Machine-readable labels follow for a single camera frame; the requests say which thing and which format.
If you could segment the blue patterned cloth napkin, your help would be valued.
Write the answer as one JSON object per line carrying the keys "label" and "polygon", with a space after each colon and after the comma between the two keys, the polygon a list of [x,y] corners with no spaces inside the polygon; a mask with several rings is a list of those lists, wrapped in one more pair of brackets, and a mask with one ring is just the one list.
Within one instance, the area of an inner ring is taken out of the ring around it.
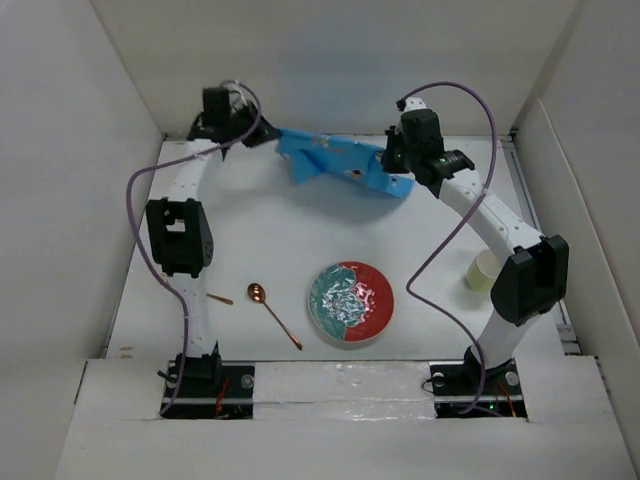
{"label": "blue patterned cloth napkin", "polygon": [[290,160],[295,183],[329,174],[396,198],[407,197],[415,185],[409,177],[383,170],[383,147],[307,130],[281,129],[280,134],[276,151]]}

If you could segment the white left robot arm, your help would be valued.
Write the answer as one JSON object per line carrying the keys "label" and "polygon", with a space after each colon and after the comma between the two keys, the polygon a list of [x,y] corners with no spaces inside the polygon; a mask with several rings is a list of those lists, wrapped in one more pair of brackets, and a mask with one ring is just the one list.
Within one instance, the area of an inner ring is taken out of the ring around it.
{"label": "white left robot arm", "polygon": [[193,124],[186,157],[164,196],[146,205],[149,245],[162,280],[182,310],[183,354],[211,354],[216,338],[206,296],[206,270],[214,256],[214,240],[204,209],[215,170],[237,143],[259,143],[277,136],[261,115],[254,93],[237,80],[226,80],[202,92],[203,110]]}

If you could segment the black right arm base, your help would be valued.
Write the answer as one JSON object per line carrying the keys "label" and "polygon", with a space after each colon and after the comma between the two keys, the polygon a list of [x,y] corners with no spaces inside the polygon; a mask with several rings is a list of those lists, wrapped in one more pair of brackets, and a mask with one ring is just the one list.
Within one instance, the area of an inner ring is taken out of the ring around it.
{"label": "black right arm base", "polygon": [[433,396],[437,418],[527,418],[514,359],[484,371],[468,349],[462,360],[431,362],[422,389]]}

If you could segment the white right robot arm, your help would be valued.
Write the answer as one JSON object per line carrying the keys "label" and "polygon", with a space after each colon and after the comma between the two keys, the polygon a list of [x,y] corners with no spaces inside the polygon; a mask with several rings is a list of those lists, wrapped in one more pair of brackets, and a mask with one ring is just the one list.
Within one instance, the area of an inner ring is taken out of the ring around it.
{"label": "white right robot arm", "polygon": [[462,381],[483,394],[499,379],[530,326],[566,295],[569,246],[526,224],[482,182],[471,159],[446,150],[437,114],[418,97],[398,102],[397,126],[386,130],[381,164],[387,173],[411,173],[435,198],[458,213],[500,267],[490,290],[493,312],[469,349],[475,358]]}

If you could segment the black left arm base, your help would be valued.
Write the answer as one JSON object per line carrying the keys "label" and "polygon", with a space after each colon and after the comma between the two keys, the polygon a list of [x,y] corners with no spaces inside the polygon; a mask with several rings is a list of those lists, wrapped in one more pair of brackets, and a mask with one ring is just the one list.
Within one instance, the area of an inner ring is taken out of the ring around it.
{"label": "black left arm base", "polygon": [[157,374],[164,380],[160,416],[175,420],[253,418],[255,365],[224,362],[218,352],[187,358],[177,385],[182,355]]}

